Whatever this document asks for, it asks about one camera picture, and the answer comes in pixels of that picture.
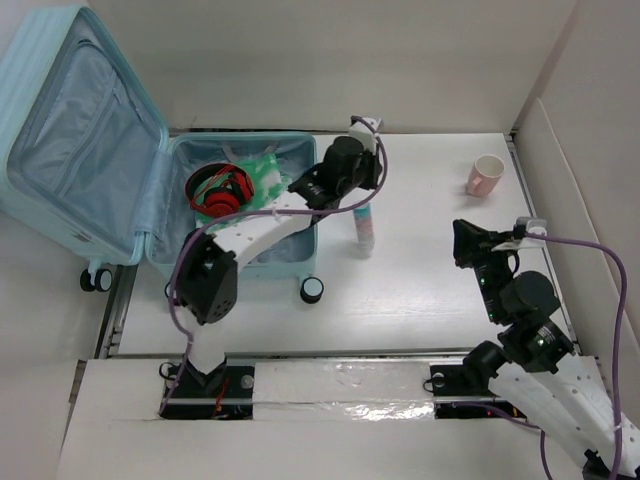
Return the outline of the pink blue white bottle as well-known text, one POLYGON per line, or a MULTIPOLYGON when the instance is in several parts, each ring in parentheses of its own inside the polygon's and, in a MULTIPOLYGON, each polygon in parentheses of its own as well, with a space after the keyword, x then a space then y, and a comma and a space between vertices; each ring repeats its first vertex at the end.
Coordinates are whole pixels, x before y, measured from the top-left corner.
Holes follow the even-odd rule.
POLYGON ((369 202, 353 210, 353 218, 360 252, 368 257, 375 246, 373 215, 369 202))

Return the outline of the pink ceramic mug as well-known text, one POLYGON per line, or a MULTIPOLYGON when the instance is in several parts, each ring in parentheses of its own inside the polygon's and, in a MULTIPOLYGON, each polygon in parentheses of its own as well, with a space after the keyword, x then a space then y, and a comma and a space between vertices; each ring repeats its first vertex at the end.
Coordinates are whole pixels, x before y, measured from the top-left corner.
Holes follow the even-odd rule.
POLYGON ((495 189, 505 170, 505 162, 496 155, 477 158, 467 180, 466 192, 476 198, 487 197, 495 189))

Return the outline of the green white cloth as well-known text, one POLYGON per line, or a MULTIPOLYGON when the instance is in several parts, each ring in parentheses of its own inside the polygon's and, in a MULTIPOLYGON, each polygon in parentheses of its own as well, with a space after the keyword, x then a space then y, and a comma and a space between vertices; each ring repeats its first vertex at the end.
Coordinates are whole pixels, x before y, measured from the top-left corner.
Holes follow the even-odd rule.
MULTIPOLYGON (((274 201, 281 193, 283 193, 290 183, 290 177, 281 171, 276 155, 273 153, 262 155, 258 158, 244 158, 239 162, 230 164, 234 164, 244 169, 251 177, 255 187, 255 194, 252 200, 241 207, 238 212, 261 210, 265 208, 269 203, 274 201)), ((214 219, 206 217, 196 211, 194 212, 197 227, 202 227, 214 219)))

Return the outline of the red black headphones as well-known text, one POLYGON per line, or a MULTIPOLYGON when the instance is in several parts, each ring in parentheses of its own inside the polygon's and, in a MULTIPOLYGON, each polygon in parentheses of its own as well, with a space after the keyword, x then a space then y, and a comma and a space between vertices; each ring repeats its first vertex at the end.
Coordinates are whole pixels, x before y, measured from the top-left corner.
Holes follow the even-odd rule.
POLYGON ((255 187, 249 174, 230 163, 212 163, 196 170, 187 180, 185 196, 192 210, 211 218, 237 213, 248 204, 255 187))

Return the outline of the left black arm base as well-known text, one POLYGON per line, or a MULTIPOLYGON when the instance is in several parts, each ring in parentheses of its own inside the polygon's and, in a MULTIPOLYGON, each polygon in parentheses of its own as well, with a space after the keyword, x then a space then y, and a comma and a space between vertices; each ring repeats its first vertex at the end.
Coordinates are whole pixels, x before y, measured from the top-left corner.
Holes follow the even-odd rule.
POLYGON ((159 375, 164 380, 159 416, 167 420, 250 420, 253 418, 253 365, 230 365, 219 369, 214 378, 214 389, 207 392, 185 370, 171 392, 173 381, 181 366, 164 362, 159 375))

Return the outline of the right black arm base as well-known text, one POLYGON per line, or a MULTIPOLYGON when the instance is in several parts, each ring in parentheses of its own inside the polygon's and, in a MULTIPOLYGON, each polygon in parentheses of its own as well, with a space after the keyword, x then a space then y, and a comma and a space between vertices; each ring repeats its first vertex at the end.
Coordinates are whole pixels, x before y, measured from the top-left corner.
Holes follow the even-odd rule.
POLYGON ((430 376, 422 383, 435 404, 435 417, 445 419, 492 419, 505 417, 526 422, 524 413, 499 399, 486 388, 473 384, 462 365, 431 364, 430 376))

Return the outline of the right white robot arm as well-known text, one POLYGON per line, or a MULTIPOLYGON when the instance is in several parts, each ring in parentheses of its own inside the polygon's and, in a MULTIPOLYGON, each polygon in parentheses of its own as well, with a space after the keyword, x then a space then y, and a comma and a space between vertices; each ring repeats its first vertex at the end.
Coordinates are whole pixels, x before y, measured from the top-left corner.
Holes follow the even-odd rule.
POLYGON ((523 412, 584 478, 638 478, 639 429, 621 409, 619 365, 605 389, 553 322, 561 301, 549 278, 518 269, 521 250, 555 240, 545 221, 521 217, 499 232, 456 219, 453 232, 456 266, 473 270, 488 319, 504 328, 464 358, 465 387, 489 390, 523 412))

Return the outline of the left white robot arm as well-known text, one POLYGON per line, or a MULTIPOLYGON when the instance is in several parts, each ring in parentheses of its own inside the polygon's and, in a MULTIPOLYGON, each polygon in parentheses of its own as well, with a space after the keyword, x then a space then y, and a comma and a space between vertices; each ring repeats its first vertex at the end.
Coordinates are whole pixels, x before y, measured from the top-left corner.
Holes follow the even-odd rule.
POLYGON ((388 157, 376 133, 350 132, 336 137, 324 159, 307 170, 268 206, 229 215, 231 225, 207 224, 185 240, 166 288, 172 317, 180 307, 195 320, 185 328, 187 347, 175 375, 201 396, 222 387, 226 357, 201 341, 202 328, 220 322, 235 306, 238 277, 248 263, 285 237, 325 218, 346 212, 342 200, 356 189, 377 195, 384 184, 388 157))

